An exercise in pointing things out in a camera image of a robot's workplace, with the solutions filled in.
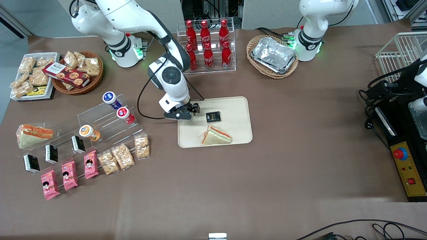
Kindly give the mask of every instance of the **pink snack package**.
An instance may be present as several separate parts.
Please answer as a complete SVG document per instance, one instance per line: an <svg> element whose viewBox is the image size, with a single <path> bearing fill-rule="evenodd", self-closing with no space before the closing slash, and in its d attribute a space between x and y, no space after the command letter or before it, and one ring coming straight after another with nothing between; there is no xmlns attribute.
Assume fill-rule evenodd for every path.
<svg viewBox="0 0 427 240"><path fill-rule="evenodd" d="M41 182L43 184L44 198L49 200L56 195L59 195L58 184L56 183L55 171L50 171L41 176Z"/></svg>
<svg viewBox="0 0 427 240"><path fill-rule="evenodd" d="M98 161L96 150L85 155L85 178L89 179L98 175Z"/></svg>
<svg viewBox="0 0 427 240"><path fill-rule="evenodd" d="M68 189L72 187L77 187L77 174L76 166L74 161L68 162L61 166L62 168L62 180L64 181L64 188Z"/></svg>

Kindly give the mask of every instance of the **yellow control panel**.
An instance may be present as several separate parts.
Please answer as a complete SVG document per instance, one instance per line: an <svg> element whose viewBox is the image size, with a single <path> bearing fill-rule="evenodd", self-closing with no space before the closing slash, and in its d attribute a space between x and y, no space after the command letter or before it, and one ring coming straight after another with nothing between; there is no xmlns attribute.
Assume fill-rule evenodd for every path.
<svg viewBox="0 0 427 240"><path fill-rule="evenodd" d="M426 190L415 167L406 142L390 147L407 196L426 196Z"/></svg>

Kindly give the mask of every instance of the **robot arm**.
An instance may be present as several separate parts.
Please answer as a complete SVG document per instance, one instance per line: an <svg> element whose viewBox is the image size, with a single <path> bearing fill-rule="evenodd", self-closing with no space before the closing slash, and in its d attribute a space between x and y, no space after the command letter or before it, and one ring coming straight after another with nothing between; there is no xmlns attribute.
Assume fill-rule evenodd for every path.
<svg viewBox="0 0 427 240"><path fill-rule="evenodd" d="M316 55L328 29L326 16L347 13L358 2L359 0L300 0L299 11L306 18L306 23L303 29L295 30L298 60L309 61Z"/></svg>
<svg viewBox="0 0 427 240"><path fill-rule="evenodd" d="M190 104L189 90L183 75L183 72L190 67L188 53L179 45L160 19L152 12L142 9L135 0L97 0L96 3L97 6L80 8L79 15L73 19L73 24L76 23L74 26L81 31L81 23L84 20L78 18L92 18L93 21L88 20L91 22L90 24L85 24L85 26L92 26L90 31L81 32L102 37L112 49L113 54L117 56L115 59L118 64L122 59L134 57L129 50L129 45L133 46L132 40L135 37L132 35L127 37L124 32L150 33L166 50L166 53L150 64L148 69L153 84L166 92L159 101L160 106L166 112L165 117L192 120L192 113L198 113L199 107L197 104Z"/></svg>

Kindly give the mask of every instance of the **foil container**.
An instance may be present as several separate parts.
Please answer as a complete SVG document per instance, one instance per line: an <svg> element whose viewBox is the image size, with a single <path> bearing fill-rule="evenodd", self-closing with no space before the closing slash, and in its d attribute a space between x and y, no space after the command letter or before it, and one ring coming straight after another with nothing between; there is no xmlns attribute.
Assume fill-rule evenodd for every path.
<svg viewBox="0 0 427 240"><path fill-rule="evenodd" d="M296 51L271 37L266 37L258 42L251 52L251 57L274 72L285 74L296 59Z"/></svg>

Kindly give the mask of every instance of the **red emergency stop button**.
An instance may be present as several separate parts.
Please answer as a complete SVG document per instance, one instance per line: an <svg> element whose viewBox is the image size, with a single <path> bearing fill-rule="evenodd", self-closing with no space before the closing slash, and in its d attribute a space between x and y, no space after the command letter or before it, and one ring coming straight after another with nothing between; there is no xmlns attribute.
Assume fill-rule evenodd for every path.
<svg viewBox="0 0 427 240"><path fill-rule="evenodd" d="M398 149L393 151L393 156L402 161L408 158L408 152L403 147L399 147Z"/></svg>

